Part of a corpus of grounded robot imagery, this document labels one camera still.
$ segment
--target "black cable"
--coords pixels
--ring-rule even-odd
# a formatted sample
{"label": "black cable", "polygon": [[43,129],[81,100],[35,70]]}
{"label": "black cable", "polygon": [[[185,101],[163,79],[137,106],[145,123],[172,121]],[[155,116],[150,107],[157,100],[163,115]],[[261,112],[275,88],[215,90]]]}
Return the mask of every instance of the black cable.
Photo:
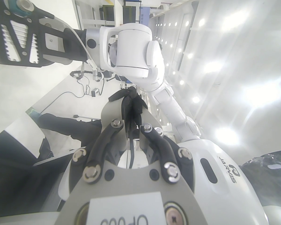
{"label": "black cable", "polygon": [[133,143],[133,133],[132,133],[132,121],[133,121],[133,116],[131,116],[130,130],[129,130],[129,139],[130,139],[130,164],[129,164],[129,168],[132,168],[132,165],[133,165],[133,162],[134,162],[134,143]]}
{"label": "black cable", "polygon": [[62,94],[58,95],[57,98],[56,98],[54,101],[52,101],[49,105],[47,105],[46,108],[43,109],[43,110],[40,112],[40,114],[42,114],[49,106],[51,106],[51,105],[52,105],[60,96],[62,96],[63,94],[71,93],[71,94],[73,94],[73,95],[74,95],[76,98],[78,98],[78,99],[83,98],[85,95],[91,96],[91,94],[89,94],[89,93],[90,93],[89,79],[88,79],[88,84],[86,85],[86,91],[84,91],[84,86],[83,86],[82,83],[79,82],[79,80],[77,80],[77,83],[79,83],[80,85],[82,85],[83,95],[82,95],[81,97],[78,97],[75,93],[72,93],[72,92],[70,92],[70,91],[63,92]]}
{"label": "black cable", "polygon": [[103,77],[103,85],[102,85],[102,90],[101,90],[101,93],[100,93],[100,90],[99,90],[99,95],[100,95],[100,96],[102,95],[103,88],[104,88],[104,77]]}
{"label": "black cable", "polygon": [[[63,94],[66,94],[66,93],[72,93],[72,92],[70,92],[70,91],[63,92],[62,94],[58,95],[57,98],[56,98],[54,101],[56,101],[60,96],[62,96]],[[79,99],[82,98],[82,97],[84,97],[84,95],[81,96],[81,97],[78,97],[78,96],[76,96],[75,93],[72,93],[72,94],[73,94],[75,97],[79,98]],[[49,106],[51,106],[54,101],[52,101],[49,105],[47,105],[46,108],[40,112],[40,114],[42,114]]]}
{"label": "black cable", "polygon": [[130,164],[129,168],[132,168],[133,162],[134,162],[134,143],[133,143],[133,135],[132,132],[130,133]]}

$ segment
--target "black pants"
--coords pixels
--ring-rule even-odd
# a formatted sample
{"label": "black pants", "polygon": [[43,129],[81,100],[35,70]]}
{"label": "black pants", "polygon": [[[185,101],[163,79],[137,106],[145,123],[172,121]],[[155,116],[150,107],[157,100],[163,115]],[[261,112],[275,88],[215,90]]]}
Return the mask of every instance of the black pants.
{"label": "black pants", "polygon": [[56,117],[46,113],[37,120],[37,125],[42,129],[56,131],[60,134],[71,136],[81,141],[81,146],[94,144],[101,133],[101,120],[84,122],[76,119]]}

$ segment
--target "screw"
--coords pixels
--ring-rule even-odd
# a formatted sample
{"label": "screw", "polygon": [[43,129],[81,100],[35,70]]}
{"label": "screw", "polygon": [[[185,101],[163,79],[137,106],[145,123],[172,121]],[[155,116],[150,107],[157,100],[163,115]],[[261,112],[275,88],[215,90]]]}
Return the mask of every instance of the screw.
{"label": "screw", "polygon": [[190,153],[187,149],[182,149],[181,154],[185,158],[188,158],[190,156]]}
{"label": "screw", "polygon": [[163,130],[160,128],[160,127],[155,127],[154,128],[156,131],[157,131],[157,133],[161,136],[161,137],[163,137]]}
{"label": "screw", "polygon": [[86,155],[85,149],[78,149],[73,154],[72,160],[73,160],[73,162],[77,162],[80,158],[82,158],[85,155]]}
{"label": "screw", "polygon": [[98,171],[94,166],[90,166],[87,168],[87,171],[85,172],[86,177],[93,178],[97,175]]}
{"label": "screw", "polygon": [[150,124],[145,124],[145,125],[144,125],[144,130],[145,130],[145,131],[151,130]]}
{"label": "screw", "polygon": [[186,148],[180,148],[178,150],[178,155],[179,155],[180,158],[188,158],[189,160],[192,159],[192,154]]}
{"label": "screw", "polygon": [[165,219],[168,225],[183,225],[182,214],[174,207],[170,207],[165,212]]}
{"label": "screw", "polygon": [[119,119],[116,119],[115,121],[113,121],[113,124],[115,127],[118,127],[121,125],[121,121]]}
{"label": "screw", "polygon": [[167,173],[171,177],[176,177],[178,175],[178,171],[174,166],[169,166],[169,168],[167,169]]}

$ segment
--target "white ceiling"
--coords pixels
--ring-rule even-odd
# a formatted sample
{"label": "white ceiling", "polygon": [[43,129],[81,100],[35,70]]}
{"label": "white ceiling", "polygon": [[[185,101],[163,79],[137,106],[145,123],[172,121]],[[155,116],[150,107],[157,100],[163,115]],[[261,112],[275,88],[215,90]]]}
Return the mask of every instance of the white ceiling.
{"label": "white ceiling", "polygon": [[[192,0],[150,20],[153,36],[160,38],[164,62],[169,64],[166,78],[175,97],[202,127],[204,137],[238,164],[281,150],[281,98],[257,109],[244,99],[246,87],[276,80],[281,87],[281,0],[197,1],[192,25]],[[225,18],[238,11],[248,15],[245,22],[223,31]],[[201,19],[205,24],[200,27]],[[222,69],[205,73],[205,65],[213,61],[221,63]],[[200,98],[196,104],[195,96]],[[218,141],[215,130],[222,127],[233,129],[239,142]]]}

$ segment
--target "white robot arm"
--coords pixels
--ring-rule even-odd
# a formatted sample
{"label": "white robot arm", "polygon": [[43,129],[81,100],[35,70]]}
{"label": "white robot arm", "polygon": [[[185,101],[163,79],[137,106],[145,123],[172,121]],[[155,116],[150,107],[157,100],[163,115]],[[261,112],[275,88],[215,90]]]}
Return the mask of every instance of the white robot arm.
{"label": "white robot arm", "polygon": [[[118,35],[116,66],[111,66],[108,42]],[[141,24],[129,23],[120,27],[100,29],[100,67],[124,76],[145,89],[150,102],[159,106],[172,124],[176,139],[185,142],[199,139],[200,131],[194,120],[186,116],[173,97],[173,89],[164,79],[164,59],[151,30]]]}

